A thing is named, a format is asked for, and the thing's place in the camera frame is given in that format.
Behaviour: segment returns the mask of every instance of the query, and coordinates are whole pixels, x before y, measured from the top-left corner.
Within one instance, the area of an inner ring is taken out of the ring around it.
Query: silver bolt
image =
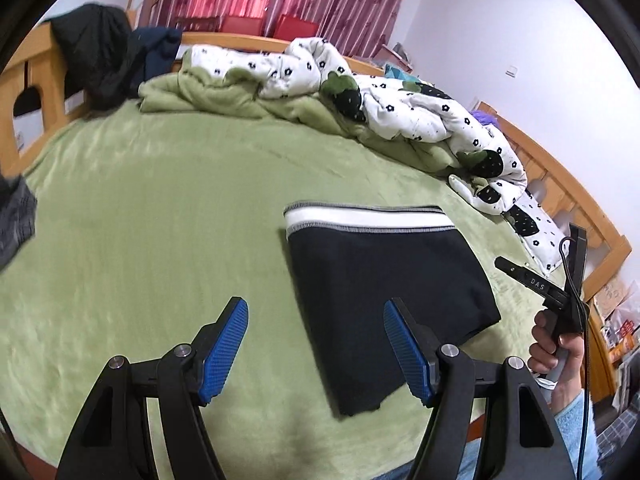
[[[520,370],[524,366],[524,361],[520,359],[517,355],[512,355],[507,359],[507,363],[511,368],[515,368],[516,370]]]
[[[460,353],[460,350],[458,350],[458,347],[450,343],[447,343],[446,345],[442,345],[440,347],[440,351],[447,357],[455,357]]]
[[[174,354],[178,357],[187,357],[191,353],[191,345],[183,343],[174,348]]]
[[[117,370],[123,364],[124,364],[124,357],[122,357],[121,355],[116,355],[111,359],[109,359],[109,368],[111,368],[111,370]]]

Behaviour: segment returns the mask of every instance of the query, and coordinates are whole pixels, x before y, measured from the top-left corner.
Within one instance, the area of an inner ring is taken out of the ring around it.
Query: blue gripper pad
[[[198,390],[202,402],[208,404],[222,392],[248,324],[249,307],[244,300],[240,300],[220,331],[213,349],[204,359],[202,386]]]
[[[413,336],[393,301],[385,303],[385,332],[402,368],[402,374],[414,397],[427,404],[433,392],[429,386],[429,368]]]

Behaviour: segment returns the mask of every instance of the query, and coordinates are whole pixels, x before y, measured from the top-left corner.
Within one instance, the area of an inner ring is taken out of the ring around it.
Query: bed
[[[268,38],[191,32],[185,43],[281,52]],[[366,63],[352,70],[379,75]],[[229,479],[367,479],[414,455],[428,412],[406,387],[379,410],[337,418],[327,401],[290,276],[282,210],[301,198],[376,205],[436,203],[485,270],[502,321],[465,345],[471,355],[526,355],[540,299],[493,266],[532,260],[510,225],[470,208],[445,182],[357,142],[300,124],[203,113],[141,114],[126,102],[106,117],[65,113],[65,64],[48,25],[34,29],[0,75],[0,165],[24,173],[38,197],[36,237],[0,274],[0,402],[21,444],[57,463],[104,363],[155,358],[191,340],[232,295],[250,325],[225,391],[203,416]],[[18,152],[12,103],[42,99],[45,133]],[[486,104],[481,108],[494,111]],[[585,282],[589,299],[630,252],[580,184],[543,148],[499,118],[543,206],[573,210],[609,254]],[[561,271],[553,275],[562,282]],[[594,354],[606,347],[593,335]],[[613,385],[593,361],[594,391]],[[474,408],[474,418],[482,404]],[[150,425],[161,478],[170,478],[158,406]]]

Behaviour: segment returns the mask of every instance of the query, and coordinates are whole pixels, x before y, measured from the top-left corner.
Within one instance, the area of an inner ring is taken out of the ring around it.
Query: gray handle
[[[542,392],[542,396],[545,398],[546,402],[551,402],[551,393],[556,387],[560,374],[562,374],[564,364],[569,356],[569,351],[566,348],[558,346],[558,338],[554,336],[554,328],[556,327],[558,316],[549,309],[546,309],[544,313],[546,317],[545,329],[556,343],[556,352],[554,355],[556,356],[556,359],[558,359],[558,364],[548,374],[537,375],[536,382],[540,385],[540,391]]]

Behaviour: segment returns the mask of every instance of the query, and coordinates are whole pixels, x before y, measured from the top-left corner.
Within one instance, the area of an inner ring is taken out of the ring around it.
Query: human hand
[[[553,355],[556,351],[556,343],[545,330],[546,317],[543,311],[536,314],[534,322],[531,335],[536,343],[529,347],[531,357],[527,361],[527,365],[534,372],[546,374],[558,364],[558,359]],[[554,415],[564,410],[582,391],[580,381],[580,366],[584,357],[582,336],[580,334],[562,334],[559,343],[562,348],[568,351],[568,356],[558,384],[551,393],[549,407]]]

